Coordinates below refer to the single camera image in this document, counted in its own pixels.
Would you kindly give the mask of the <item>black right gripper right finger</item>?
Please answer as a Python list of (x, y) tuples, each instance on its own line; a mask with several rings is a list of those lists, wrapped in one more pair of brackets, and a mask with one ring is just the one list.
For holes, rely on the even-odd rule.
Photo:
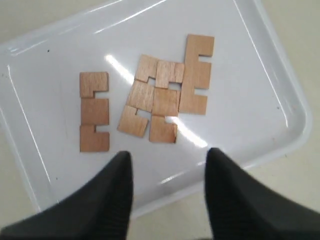
[(219, 148), (206, 155), (205, 202), (215, 240), (318, 240), (320, 214), (271, 190)]

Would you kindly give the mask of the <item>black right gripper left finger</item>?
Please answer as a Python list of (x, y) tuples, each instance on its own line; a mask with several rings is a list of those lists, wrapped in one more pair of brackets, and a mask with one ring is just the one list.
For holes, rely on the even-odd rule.
[(5, 226), (2, 240), (125, 240), (133, 205), (133, 166), (127, 151), (76, 192), (31, 217)]

